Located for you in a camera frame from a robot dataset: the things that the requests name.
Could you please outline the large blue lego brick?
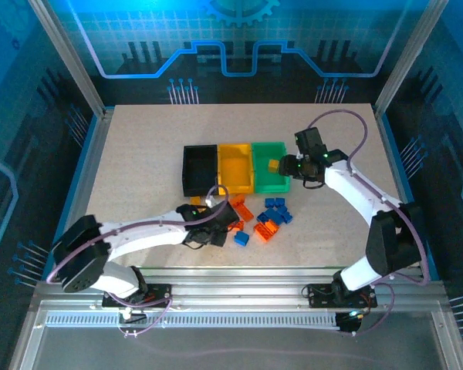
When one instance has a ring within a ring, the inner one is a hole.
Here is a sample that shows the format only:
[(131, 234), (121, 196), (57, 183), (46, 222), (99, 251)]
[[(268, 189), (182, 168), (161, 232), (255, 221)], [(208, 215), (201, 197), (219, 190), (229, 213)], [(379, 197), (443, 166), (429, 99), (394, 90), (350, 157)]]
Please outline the large blue lego brick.
[(267, 221), (271, 220), (276, 225), (281, 225), (283, 222), (282, 216), (279, 212), (277, 212), (273, 208), (267, 208), (265, 211), (261, 212), (256, 217), (258, 222), (266, 223)]

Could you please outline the green plastic container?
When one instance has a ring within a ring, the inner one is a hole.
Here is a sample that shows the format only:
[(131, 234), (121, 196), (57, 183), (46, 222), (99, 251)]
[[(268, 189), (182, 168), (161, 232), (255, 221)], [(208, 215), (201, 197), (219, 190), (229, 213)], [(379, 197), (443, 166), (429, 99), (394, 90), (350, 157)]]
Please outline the green plastic container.
[(290, 179), (269, 171), (270, 160), (279, 161), (286, 155), (284, 142), (252, 143), (256, 193), (288, 193)]

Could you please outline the yellow plastic container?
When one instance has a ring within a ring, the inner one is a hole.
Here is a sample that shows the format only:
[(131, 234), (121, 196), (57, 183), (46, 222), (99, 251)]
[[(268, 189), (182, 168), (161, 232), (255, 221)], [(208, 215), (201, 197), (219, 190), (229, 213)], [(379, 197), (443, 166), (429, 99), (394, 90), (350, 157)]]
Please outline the yellow plastic container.
[(254, 168), (250, 143), (218, 145), (218, 183), (229, 194), (254, 192)]

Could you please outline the black plastic container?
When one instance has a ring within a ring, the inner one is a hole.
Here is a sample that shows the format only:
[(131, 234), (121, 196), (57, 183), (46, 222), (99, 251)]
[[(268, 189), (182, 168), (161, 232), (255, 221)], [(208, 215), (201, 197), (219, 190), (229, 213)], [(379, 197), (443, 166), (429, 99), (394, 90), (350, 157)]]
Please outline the black plastic container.
[(185, 197), (202, 197), (216, 185), (218, 146), (185, 146), (182, 163), (182, 188)]

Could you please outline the black controller box with lights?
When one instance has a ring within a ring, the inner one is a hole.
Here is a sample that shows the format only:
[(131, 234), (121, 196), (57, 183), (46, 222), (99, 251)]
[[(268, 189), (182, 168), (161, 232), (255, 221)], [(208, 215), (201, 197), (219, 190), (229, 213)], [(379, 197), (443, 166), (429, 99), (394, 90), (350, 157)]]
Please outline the black controller box with lights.
[(351, 335), (360, 329), (365, 314), (362, 311), (350, 311), (336, 313), (336, 326), (343, 333)]

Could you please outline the aluminium frame beam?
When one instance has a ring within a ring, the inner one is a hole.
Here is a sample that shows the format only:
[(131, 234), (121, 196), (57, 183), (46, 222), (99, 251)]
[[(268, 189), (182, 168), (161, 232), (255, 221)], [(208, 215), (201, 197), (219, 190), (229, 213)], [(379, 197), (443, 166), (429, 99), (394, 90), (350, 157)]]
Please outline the aluminium frame beam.
[[(306, 284), (330, 283), (336, 268), (144, 268), (149, 283), (170, 284), (173, 307), (186, 311), (308, 311), (301, 295)], [(395, 312), (450, 311), (440, 281), (424, 287), (400, 276), (375, 289), (375, 312), (392, 307)]]

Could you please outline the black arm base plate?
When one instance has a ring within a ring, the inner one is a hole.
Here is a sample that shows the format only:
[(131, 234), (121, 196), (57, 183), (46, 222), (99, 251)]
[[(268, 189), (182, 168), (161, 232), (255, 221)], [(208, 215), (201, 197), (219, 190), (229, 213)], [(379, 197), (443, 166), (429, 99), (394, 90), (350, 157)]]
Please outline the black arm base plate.
[(307, 284), (301, 295), (309, 302), (310, 308), (376, 308), (375, 290), (370, 286), (349, 291), (333, 282), (330, 284)]
[(164, 308), (171, 296), (170, 284), (148, 284), (145, 291), (138, 291), (128, 298), (114, 299), (105, 293), (103, 308)]

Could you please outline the blue table side rail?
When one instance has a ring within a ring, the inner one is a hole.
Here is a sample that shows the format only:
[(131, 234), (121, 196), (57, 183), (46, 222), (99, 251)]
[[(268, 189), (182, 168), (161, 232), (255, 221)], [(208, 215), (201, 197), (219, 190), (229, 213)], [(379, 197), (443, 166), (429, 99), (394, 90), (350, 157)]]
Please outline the blue table side rail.
[[(400, 157), (400, 151), (397, 147), (397, 143), (394, 138), (393, 131), (390, 127), (387, 115), (384, 113), (380, 118), (376, 118), (376, 122), (380, 131), (381, 139), (383, 141), (384, 149), (387, 152), (387, 158), (390, 164), (390, 168), (393, 174), (399, 198), (403, 200), (405, 203), (413, 202), (414, 195), (412, 193), (409, 180), (405, 172), (402, 159)], [(423, 242), (424, 249), (427, 255), (430, 280), (438, 281), (440, 277), (435, 266), (431, 249), (428, 244), (428, 236), (425, 230), (425, 226), (423, 226), (423, 236), (421, 237), (421, 240)]]
[[(114, 106), (109, 106), (103, 118), (94, 116), (92, 119), (60, 215), (58, 227), (52, 240), (52, 247), (86, 212), (114, 110)], [(42, 279), (45, 279), (53, 268), (54, 259), (52, 253), (53, 248), (51, 248), (43, 269)]]

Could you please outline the aluminium frame post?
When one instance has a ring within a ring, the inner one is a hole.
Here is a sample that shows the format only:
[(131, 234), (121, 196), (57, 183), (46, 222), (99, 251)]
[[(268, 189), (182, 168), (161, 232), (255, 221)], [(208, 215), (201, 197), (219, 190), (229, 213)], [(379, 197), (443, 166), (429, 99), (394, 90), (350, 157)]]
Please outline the aluminium frame post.
[(106, 107), (52, 6), (48, 0), (28, 0), (28, 3), (93, 114), (103, 119)]
[(411, 33), (395, 67), (389, 75), (374, 105), (376, 119), (385, 114), (412, 65), (421, 54), (422, 49), (434, 27), (438, 23), (449, 0), (428, 0), (428, 5)]

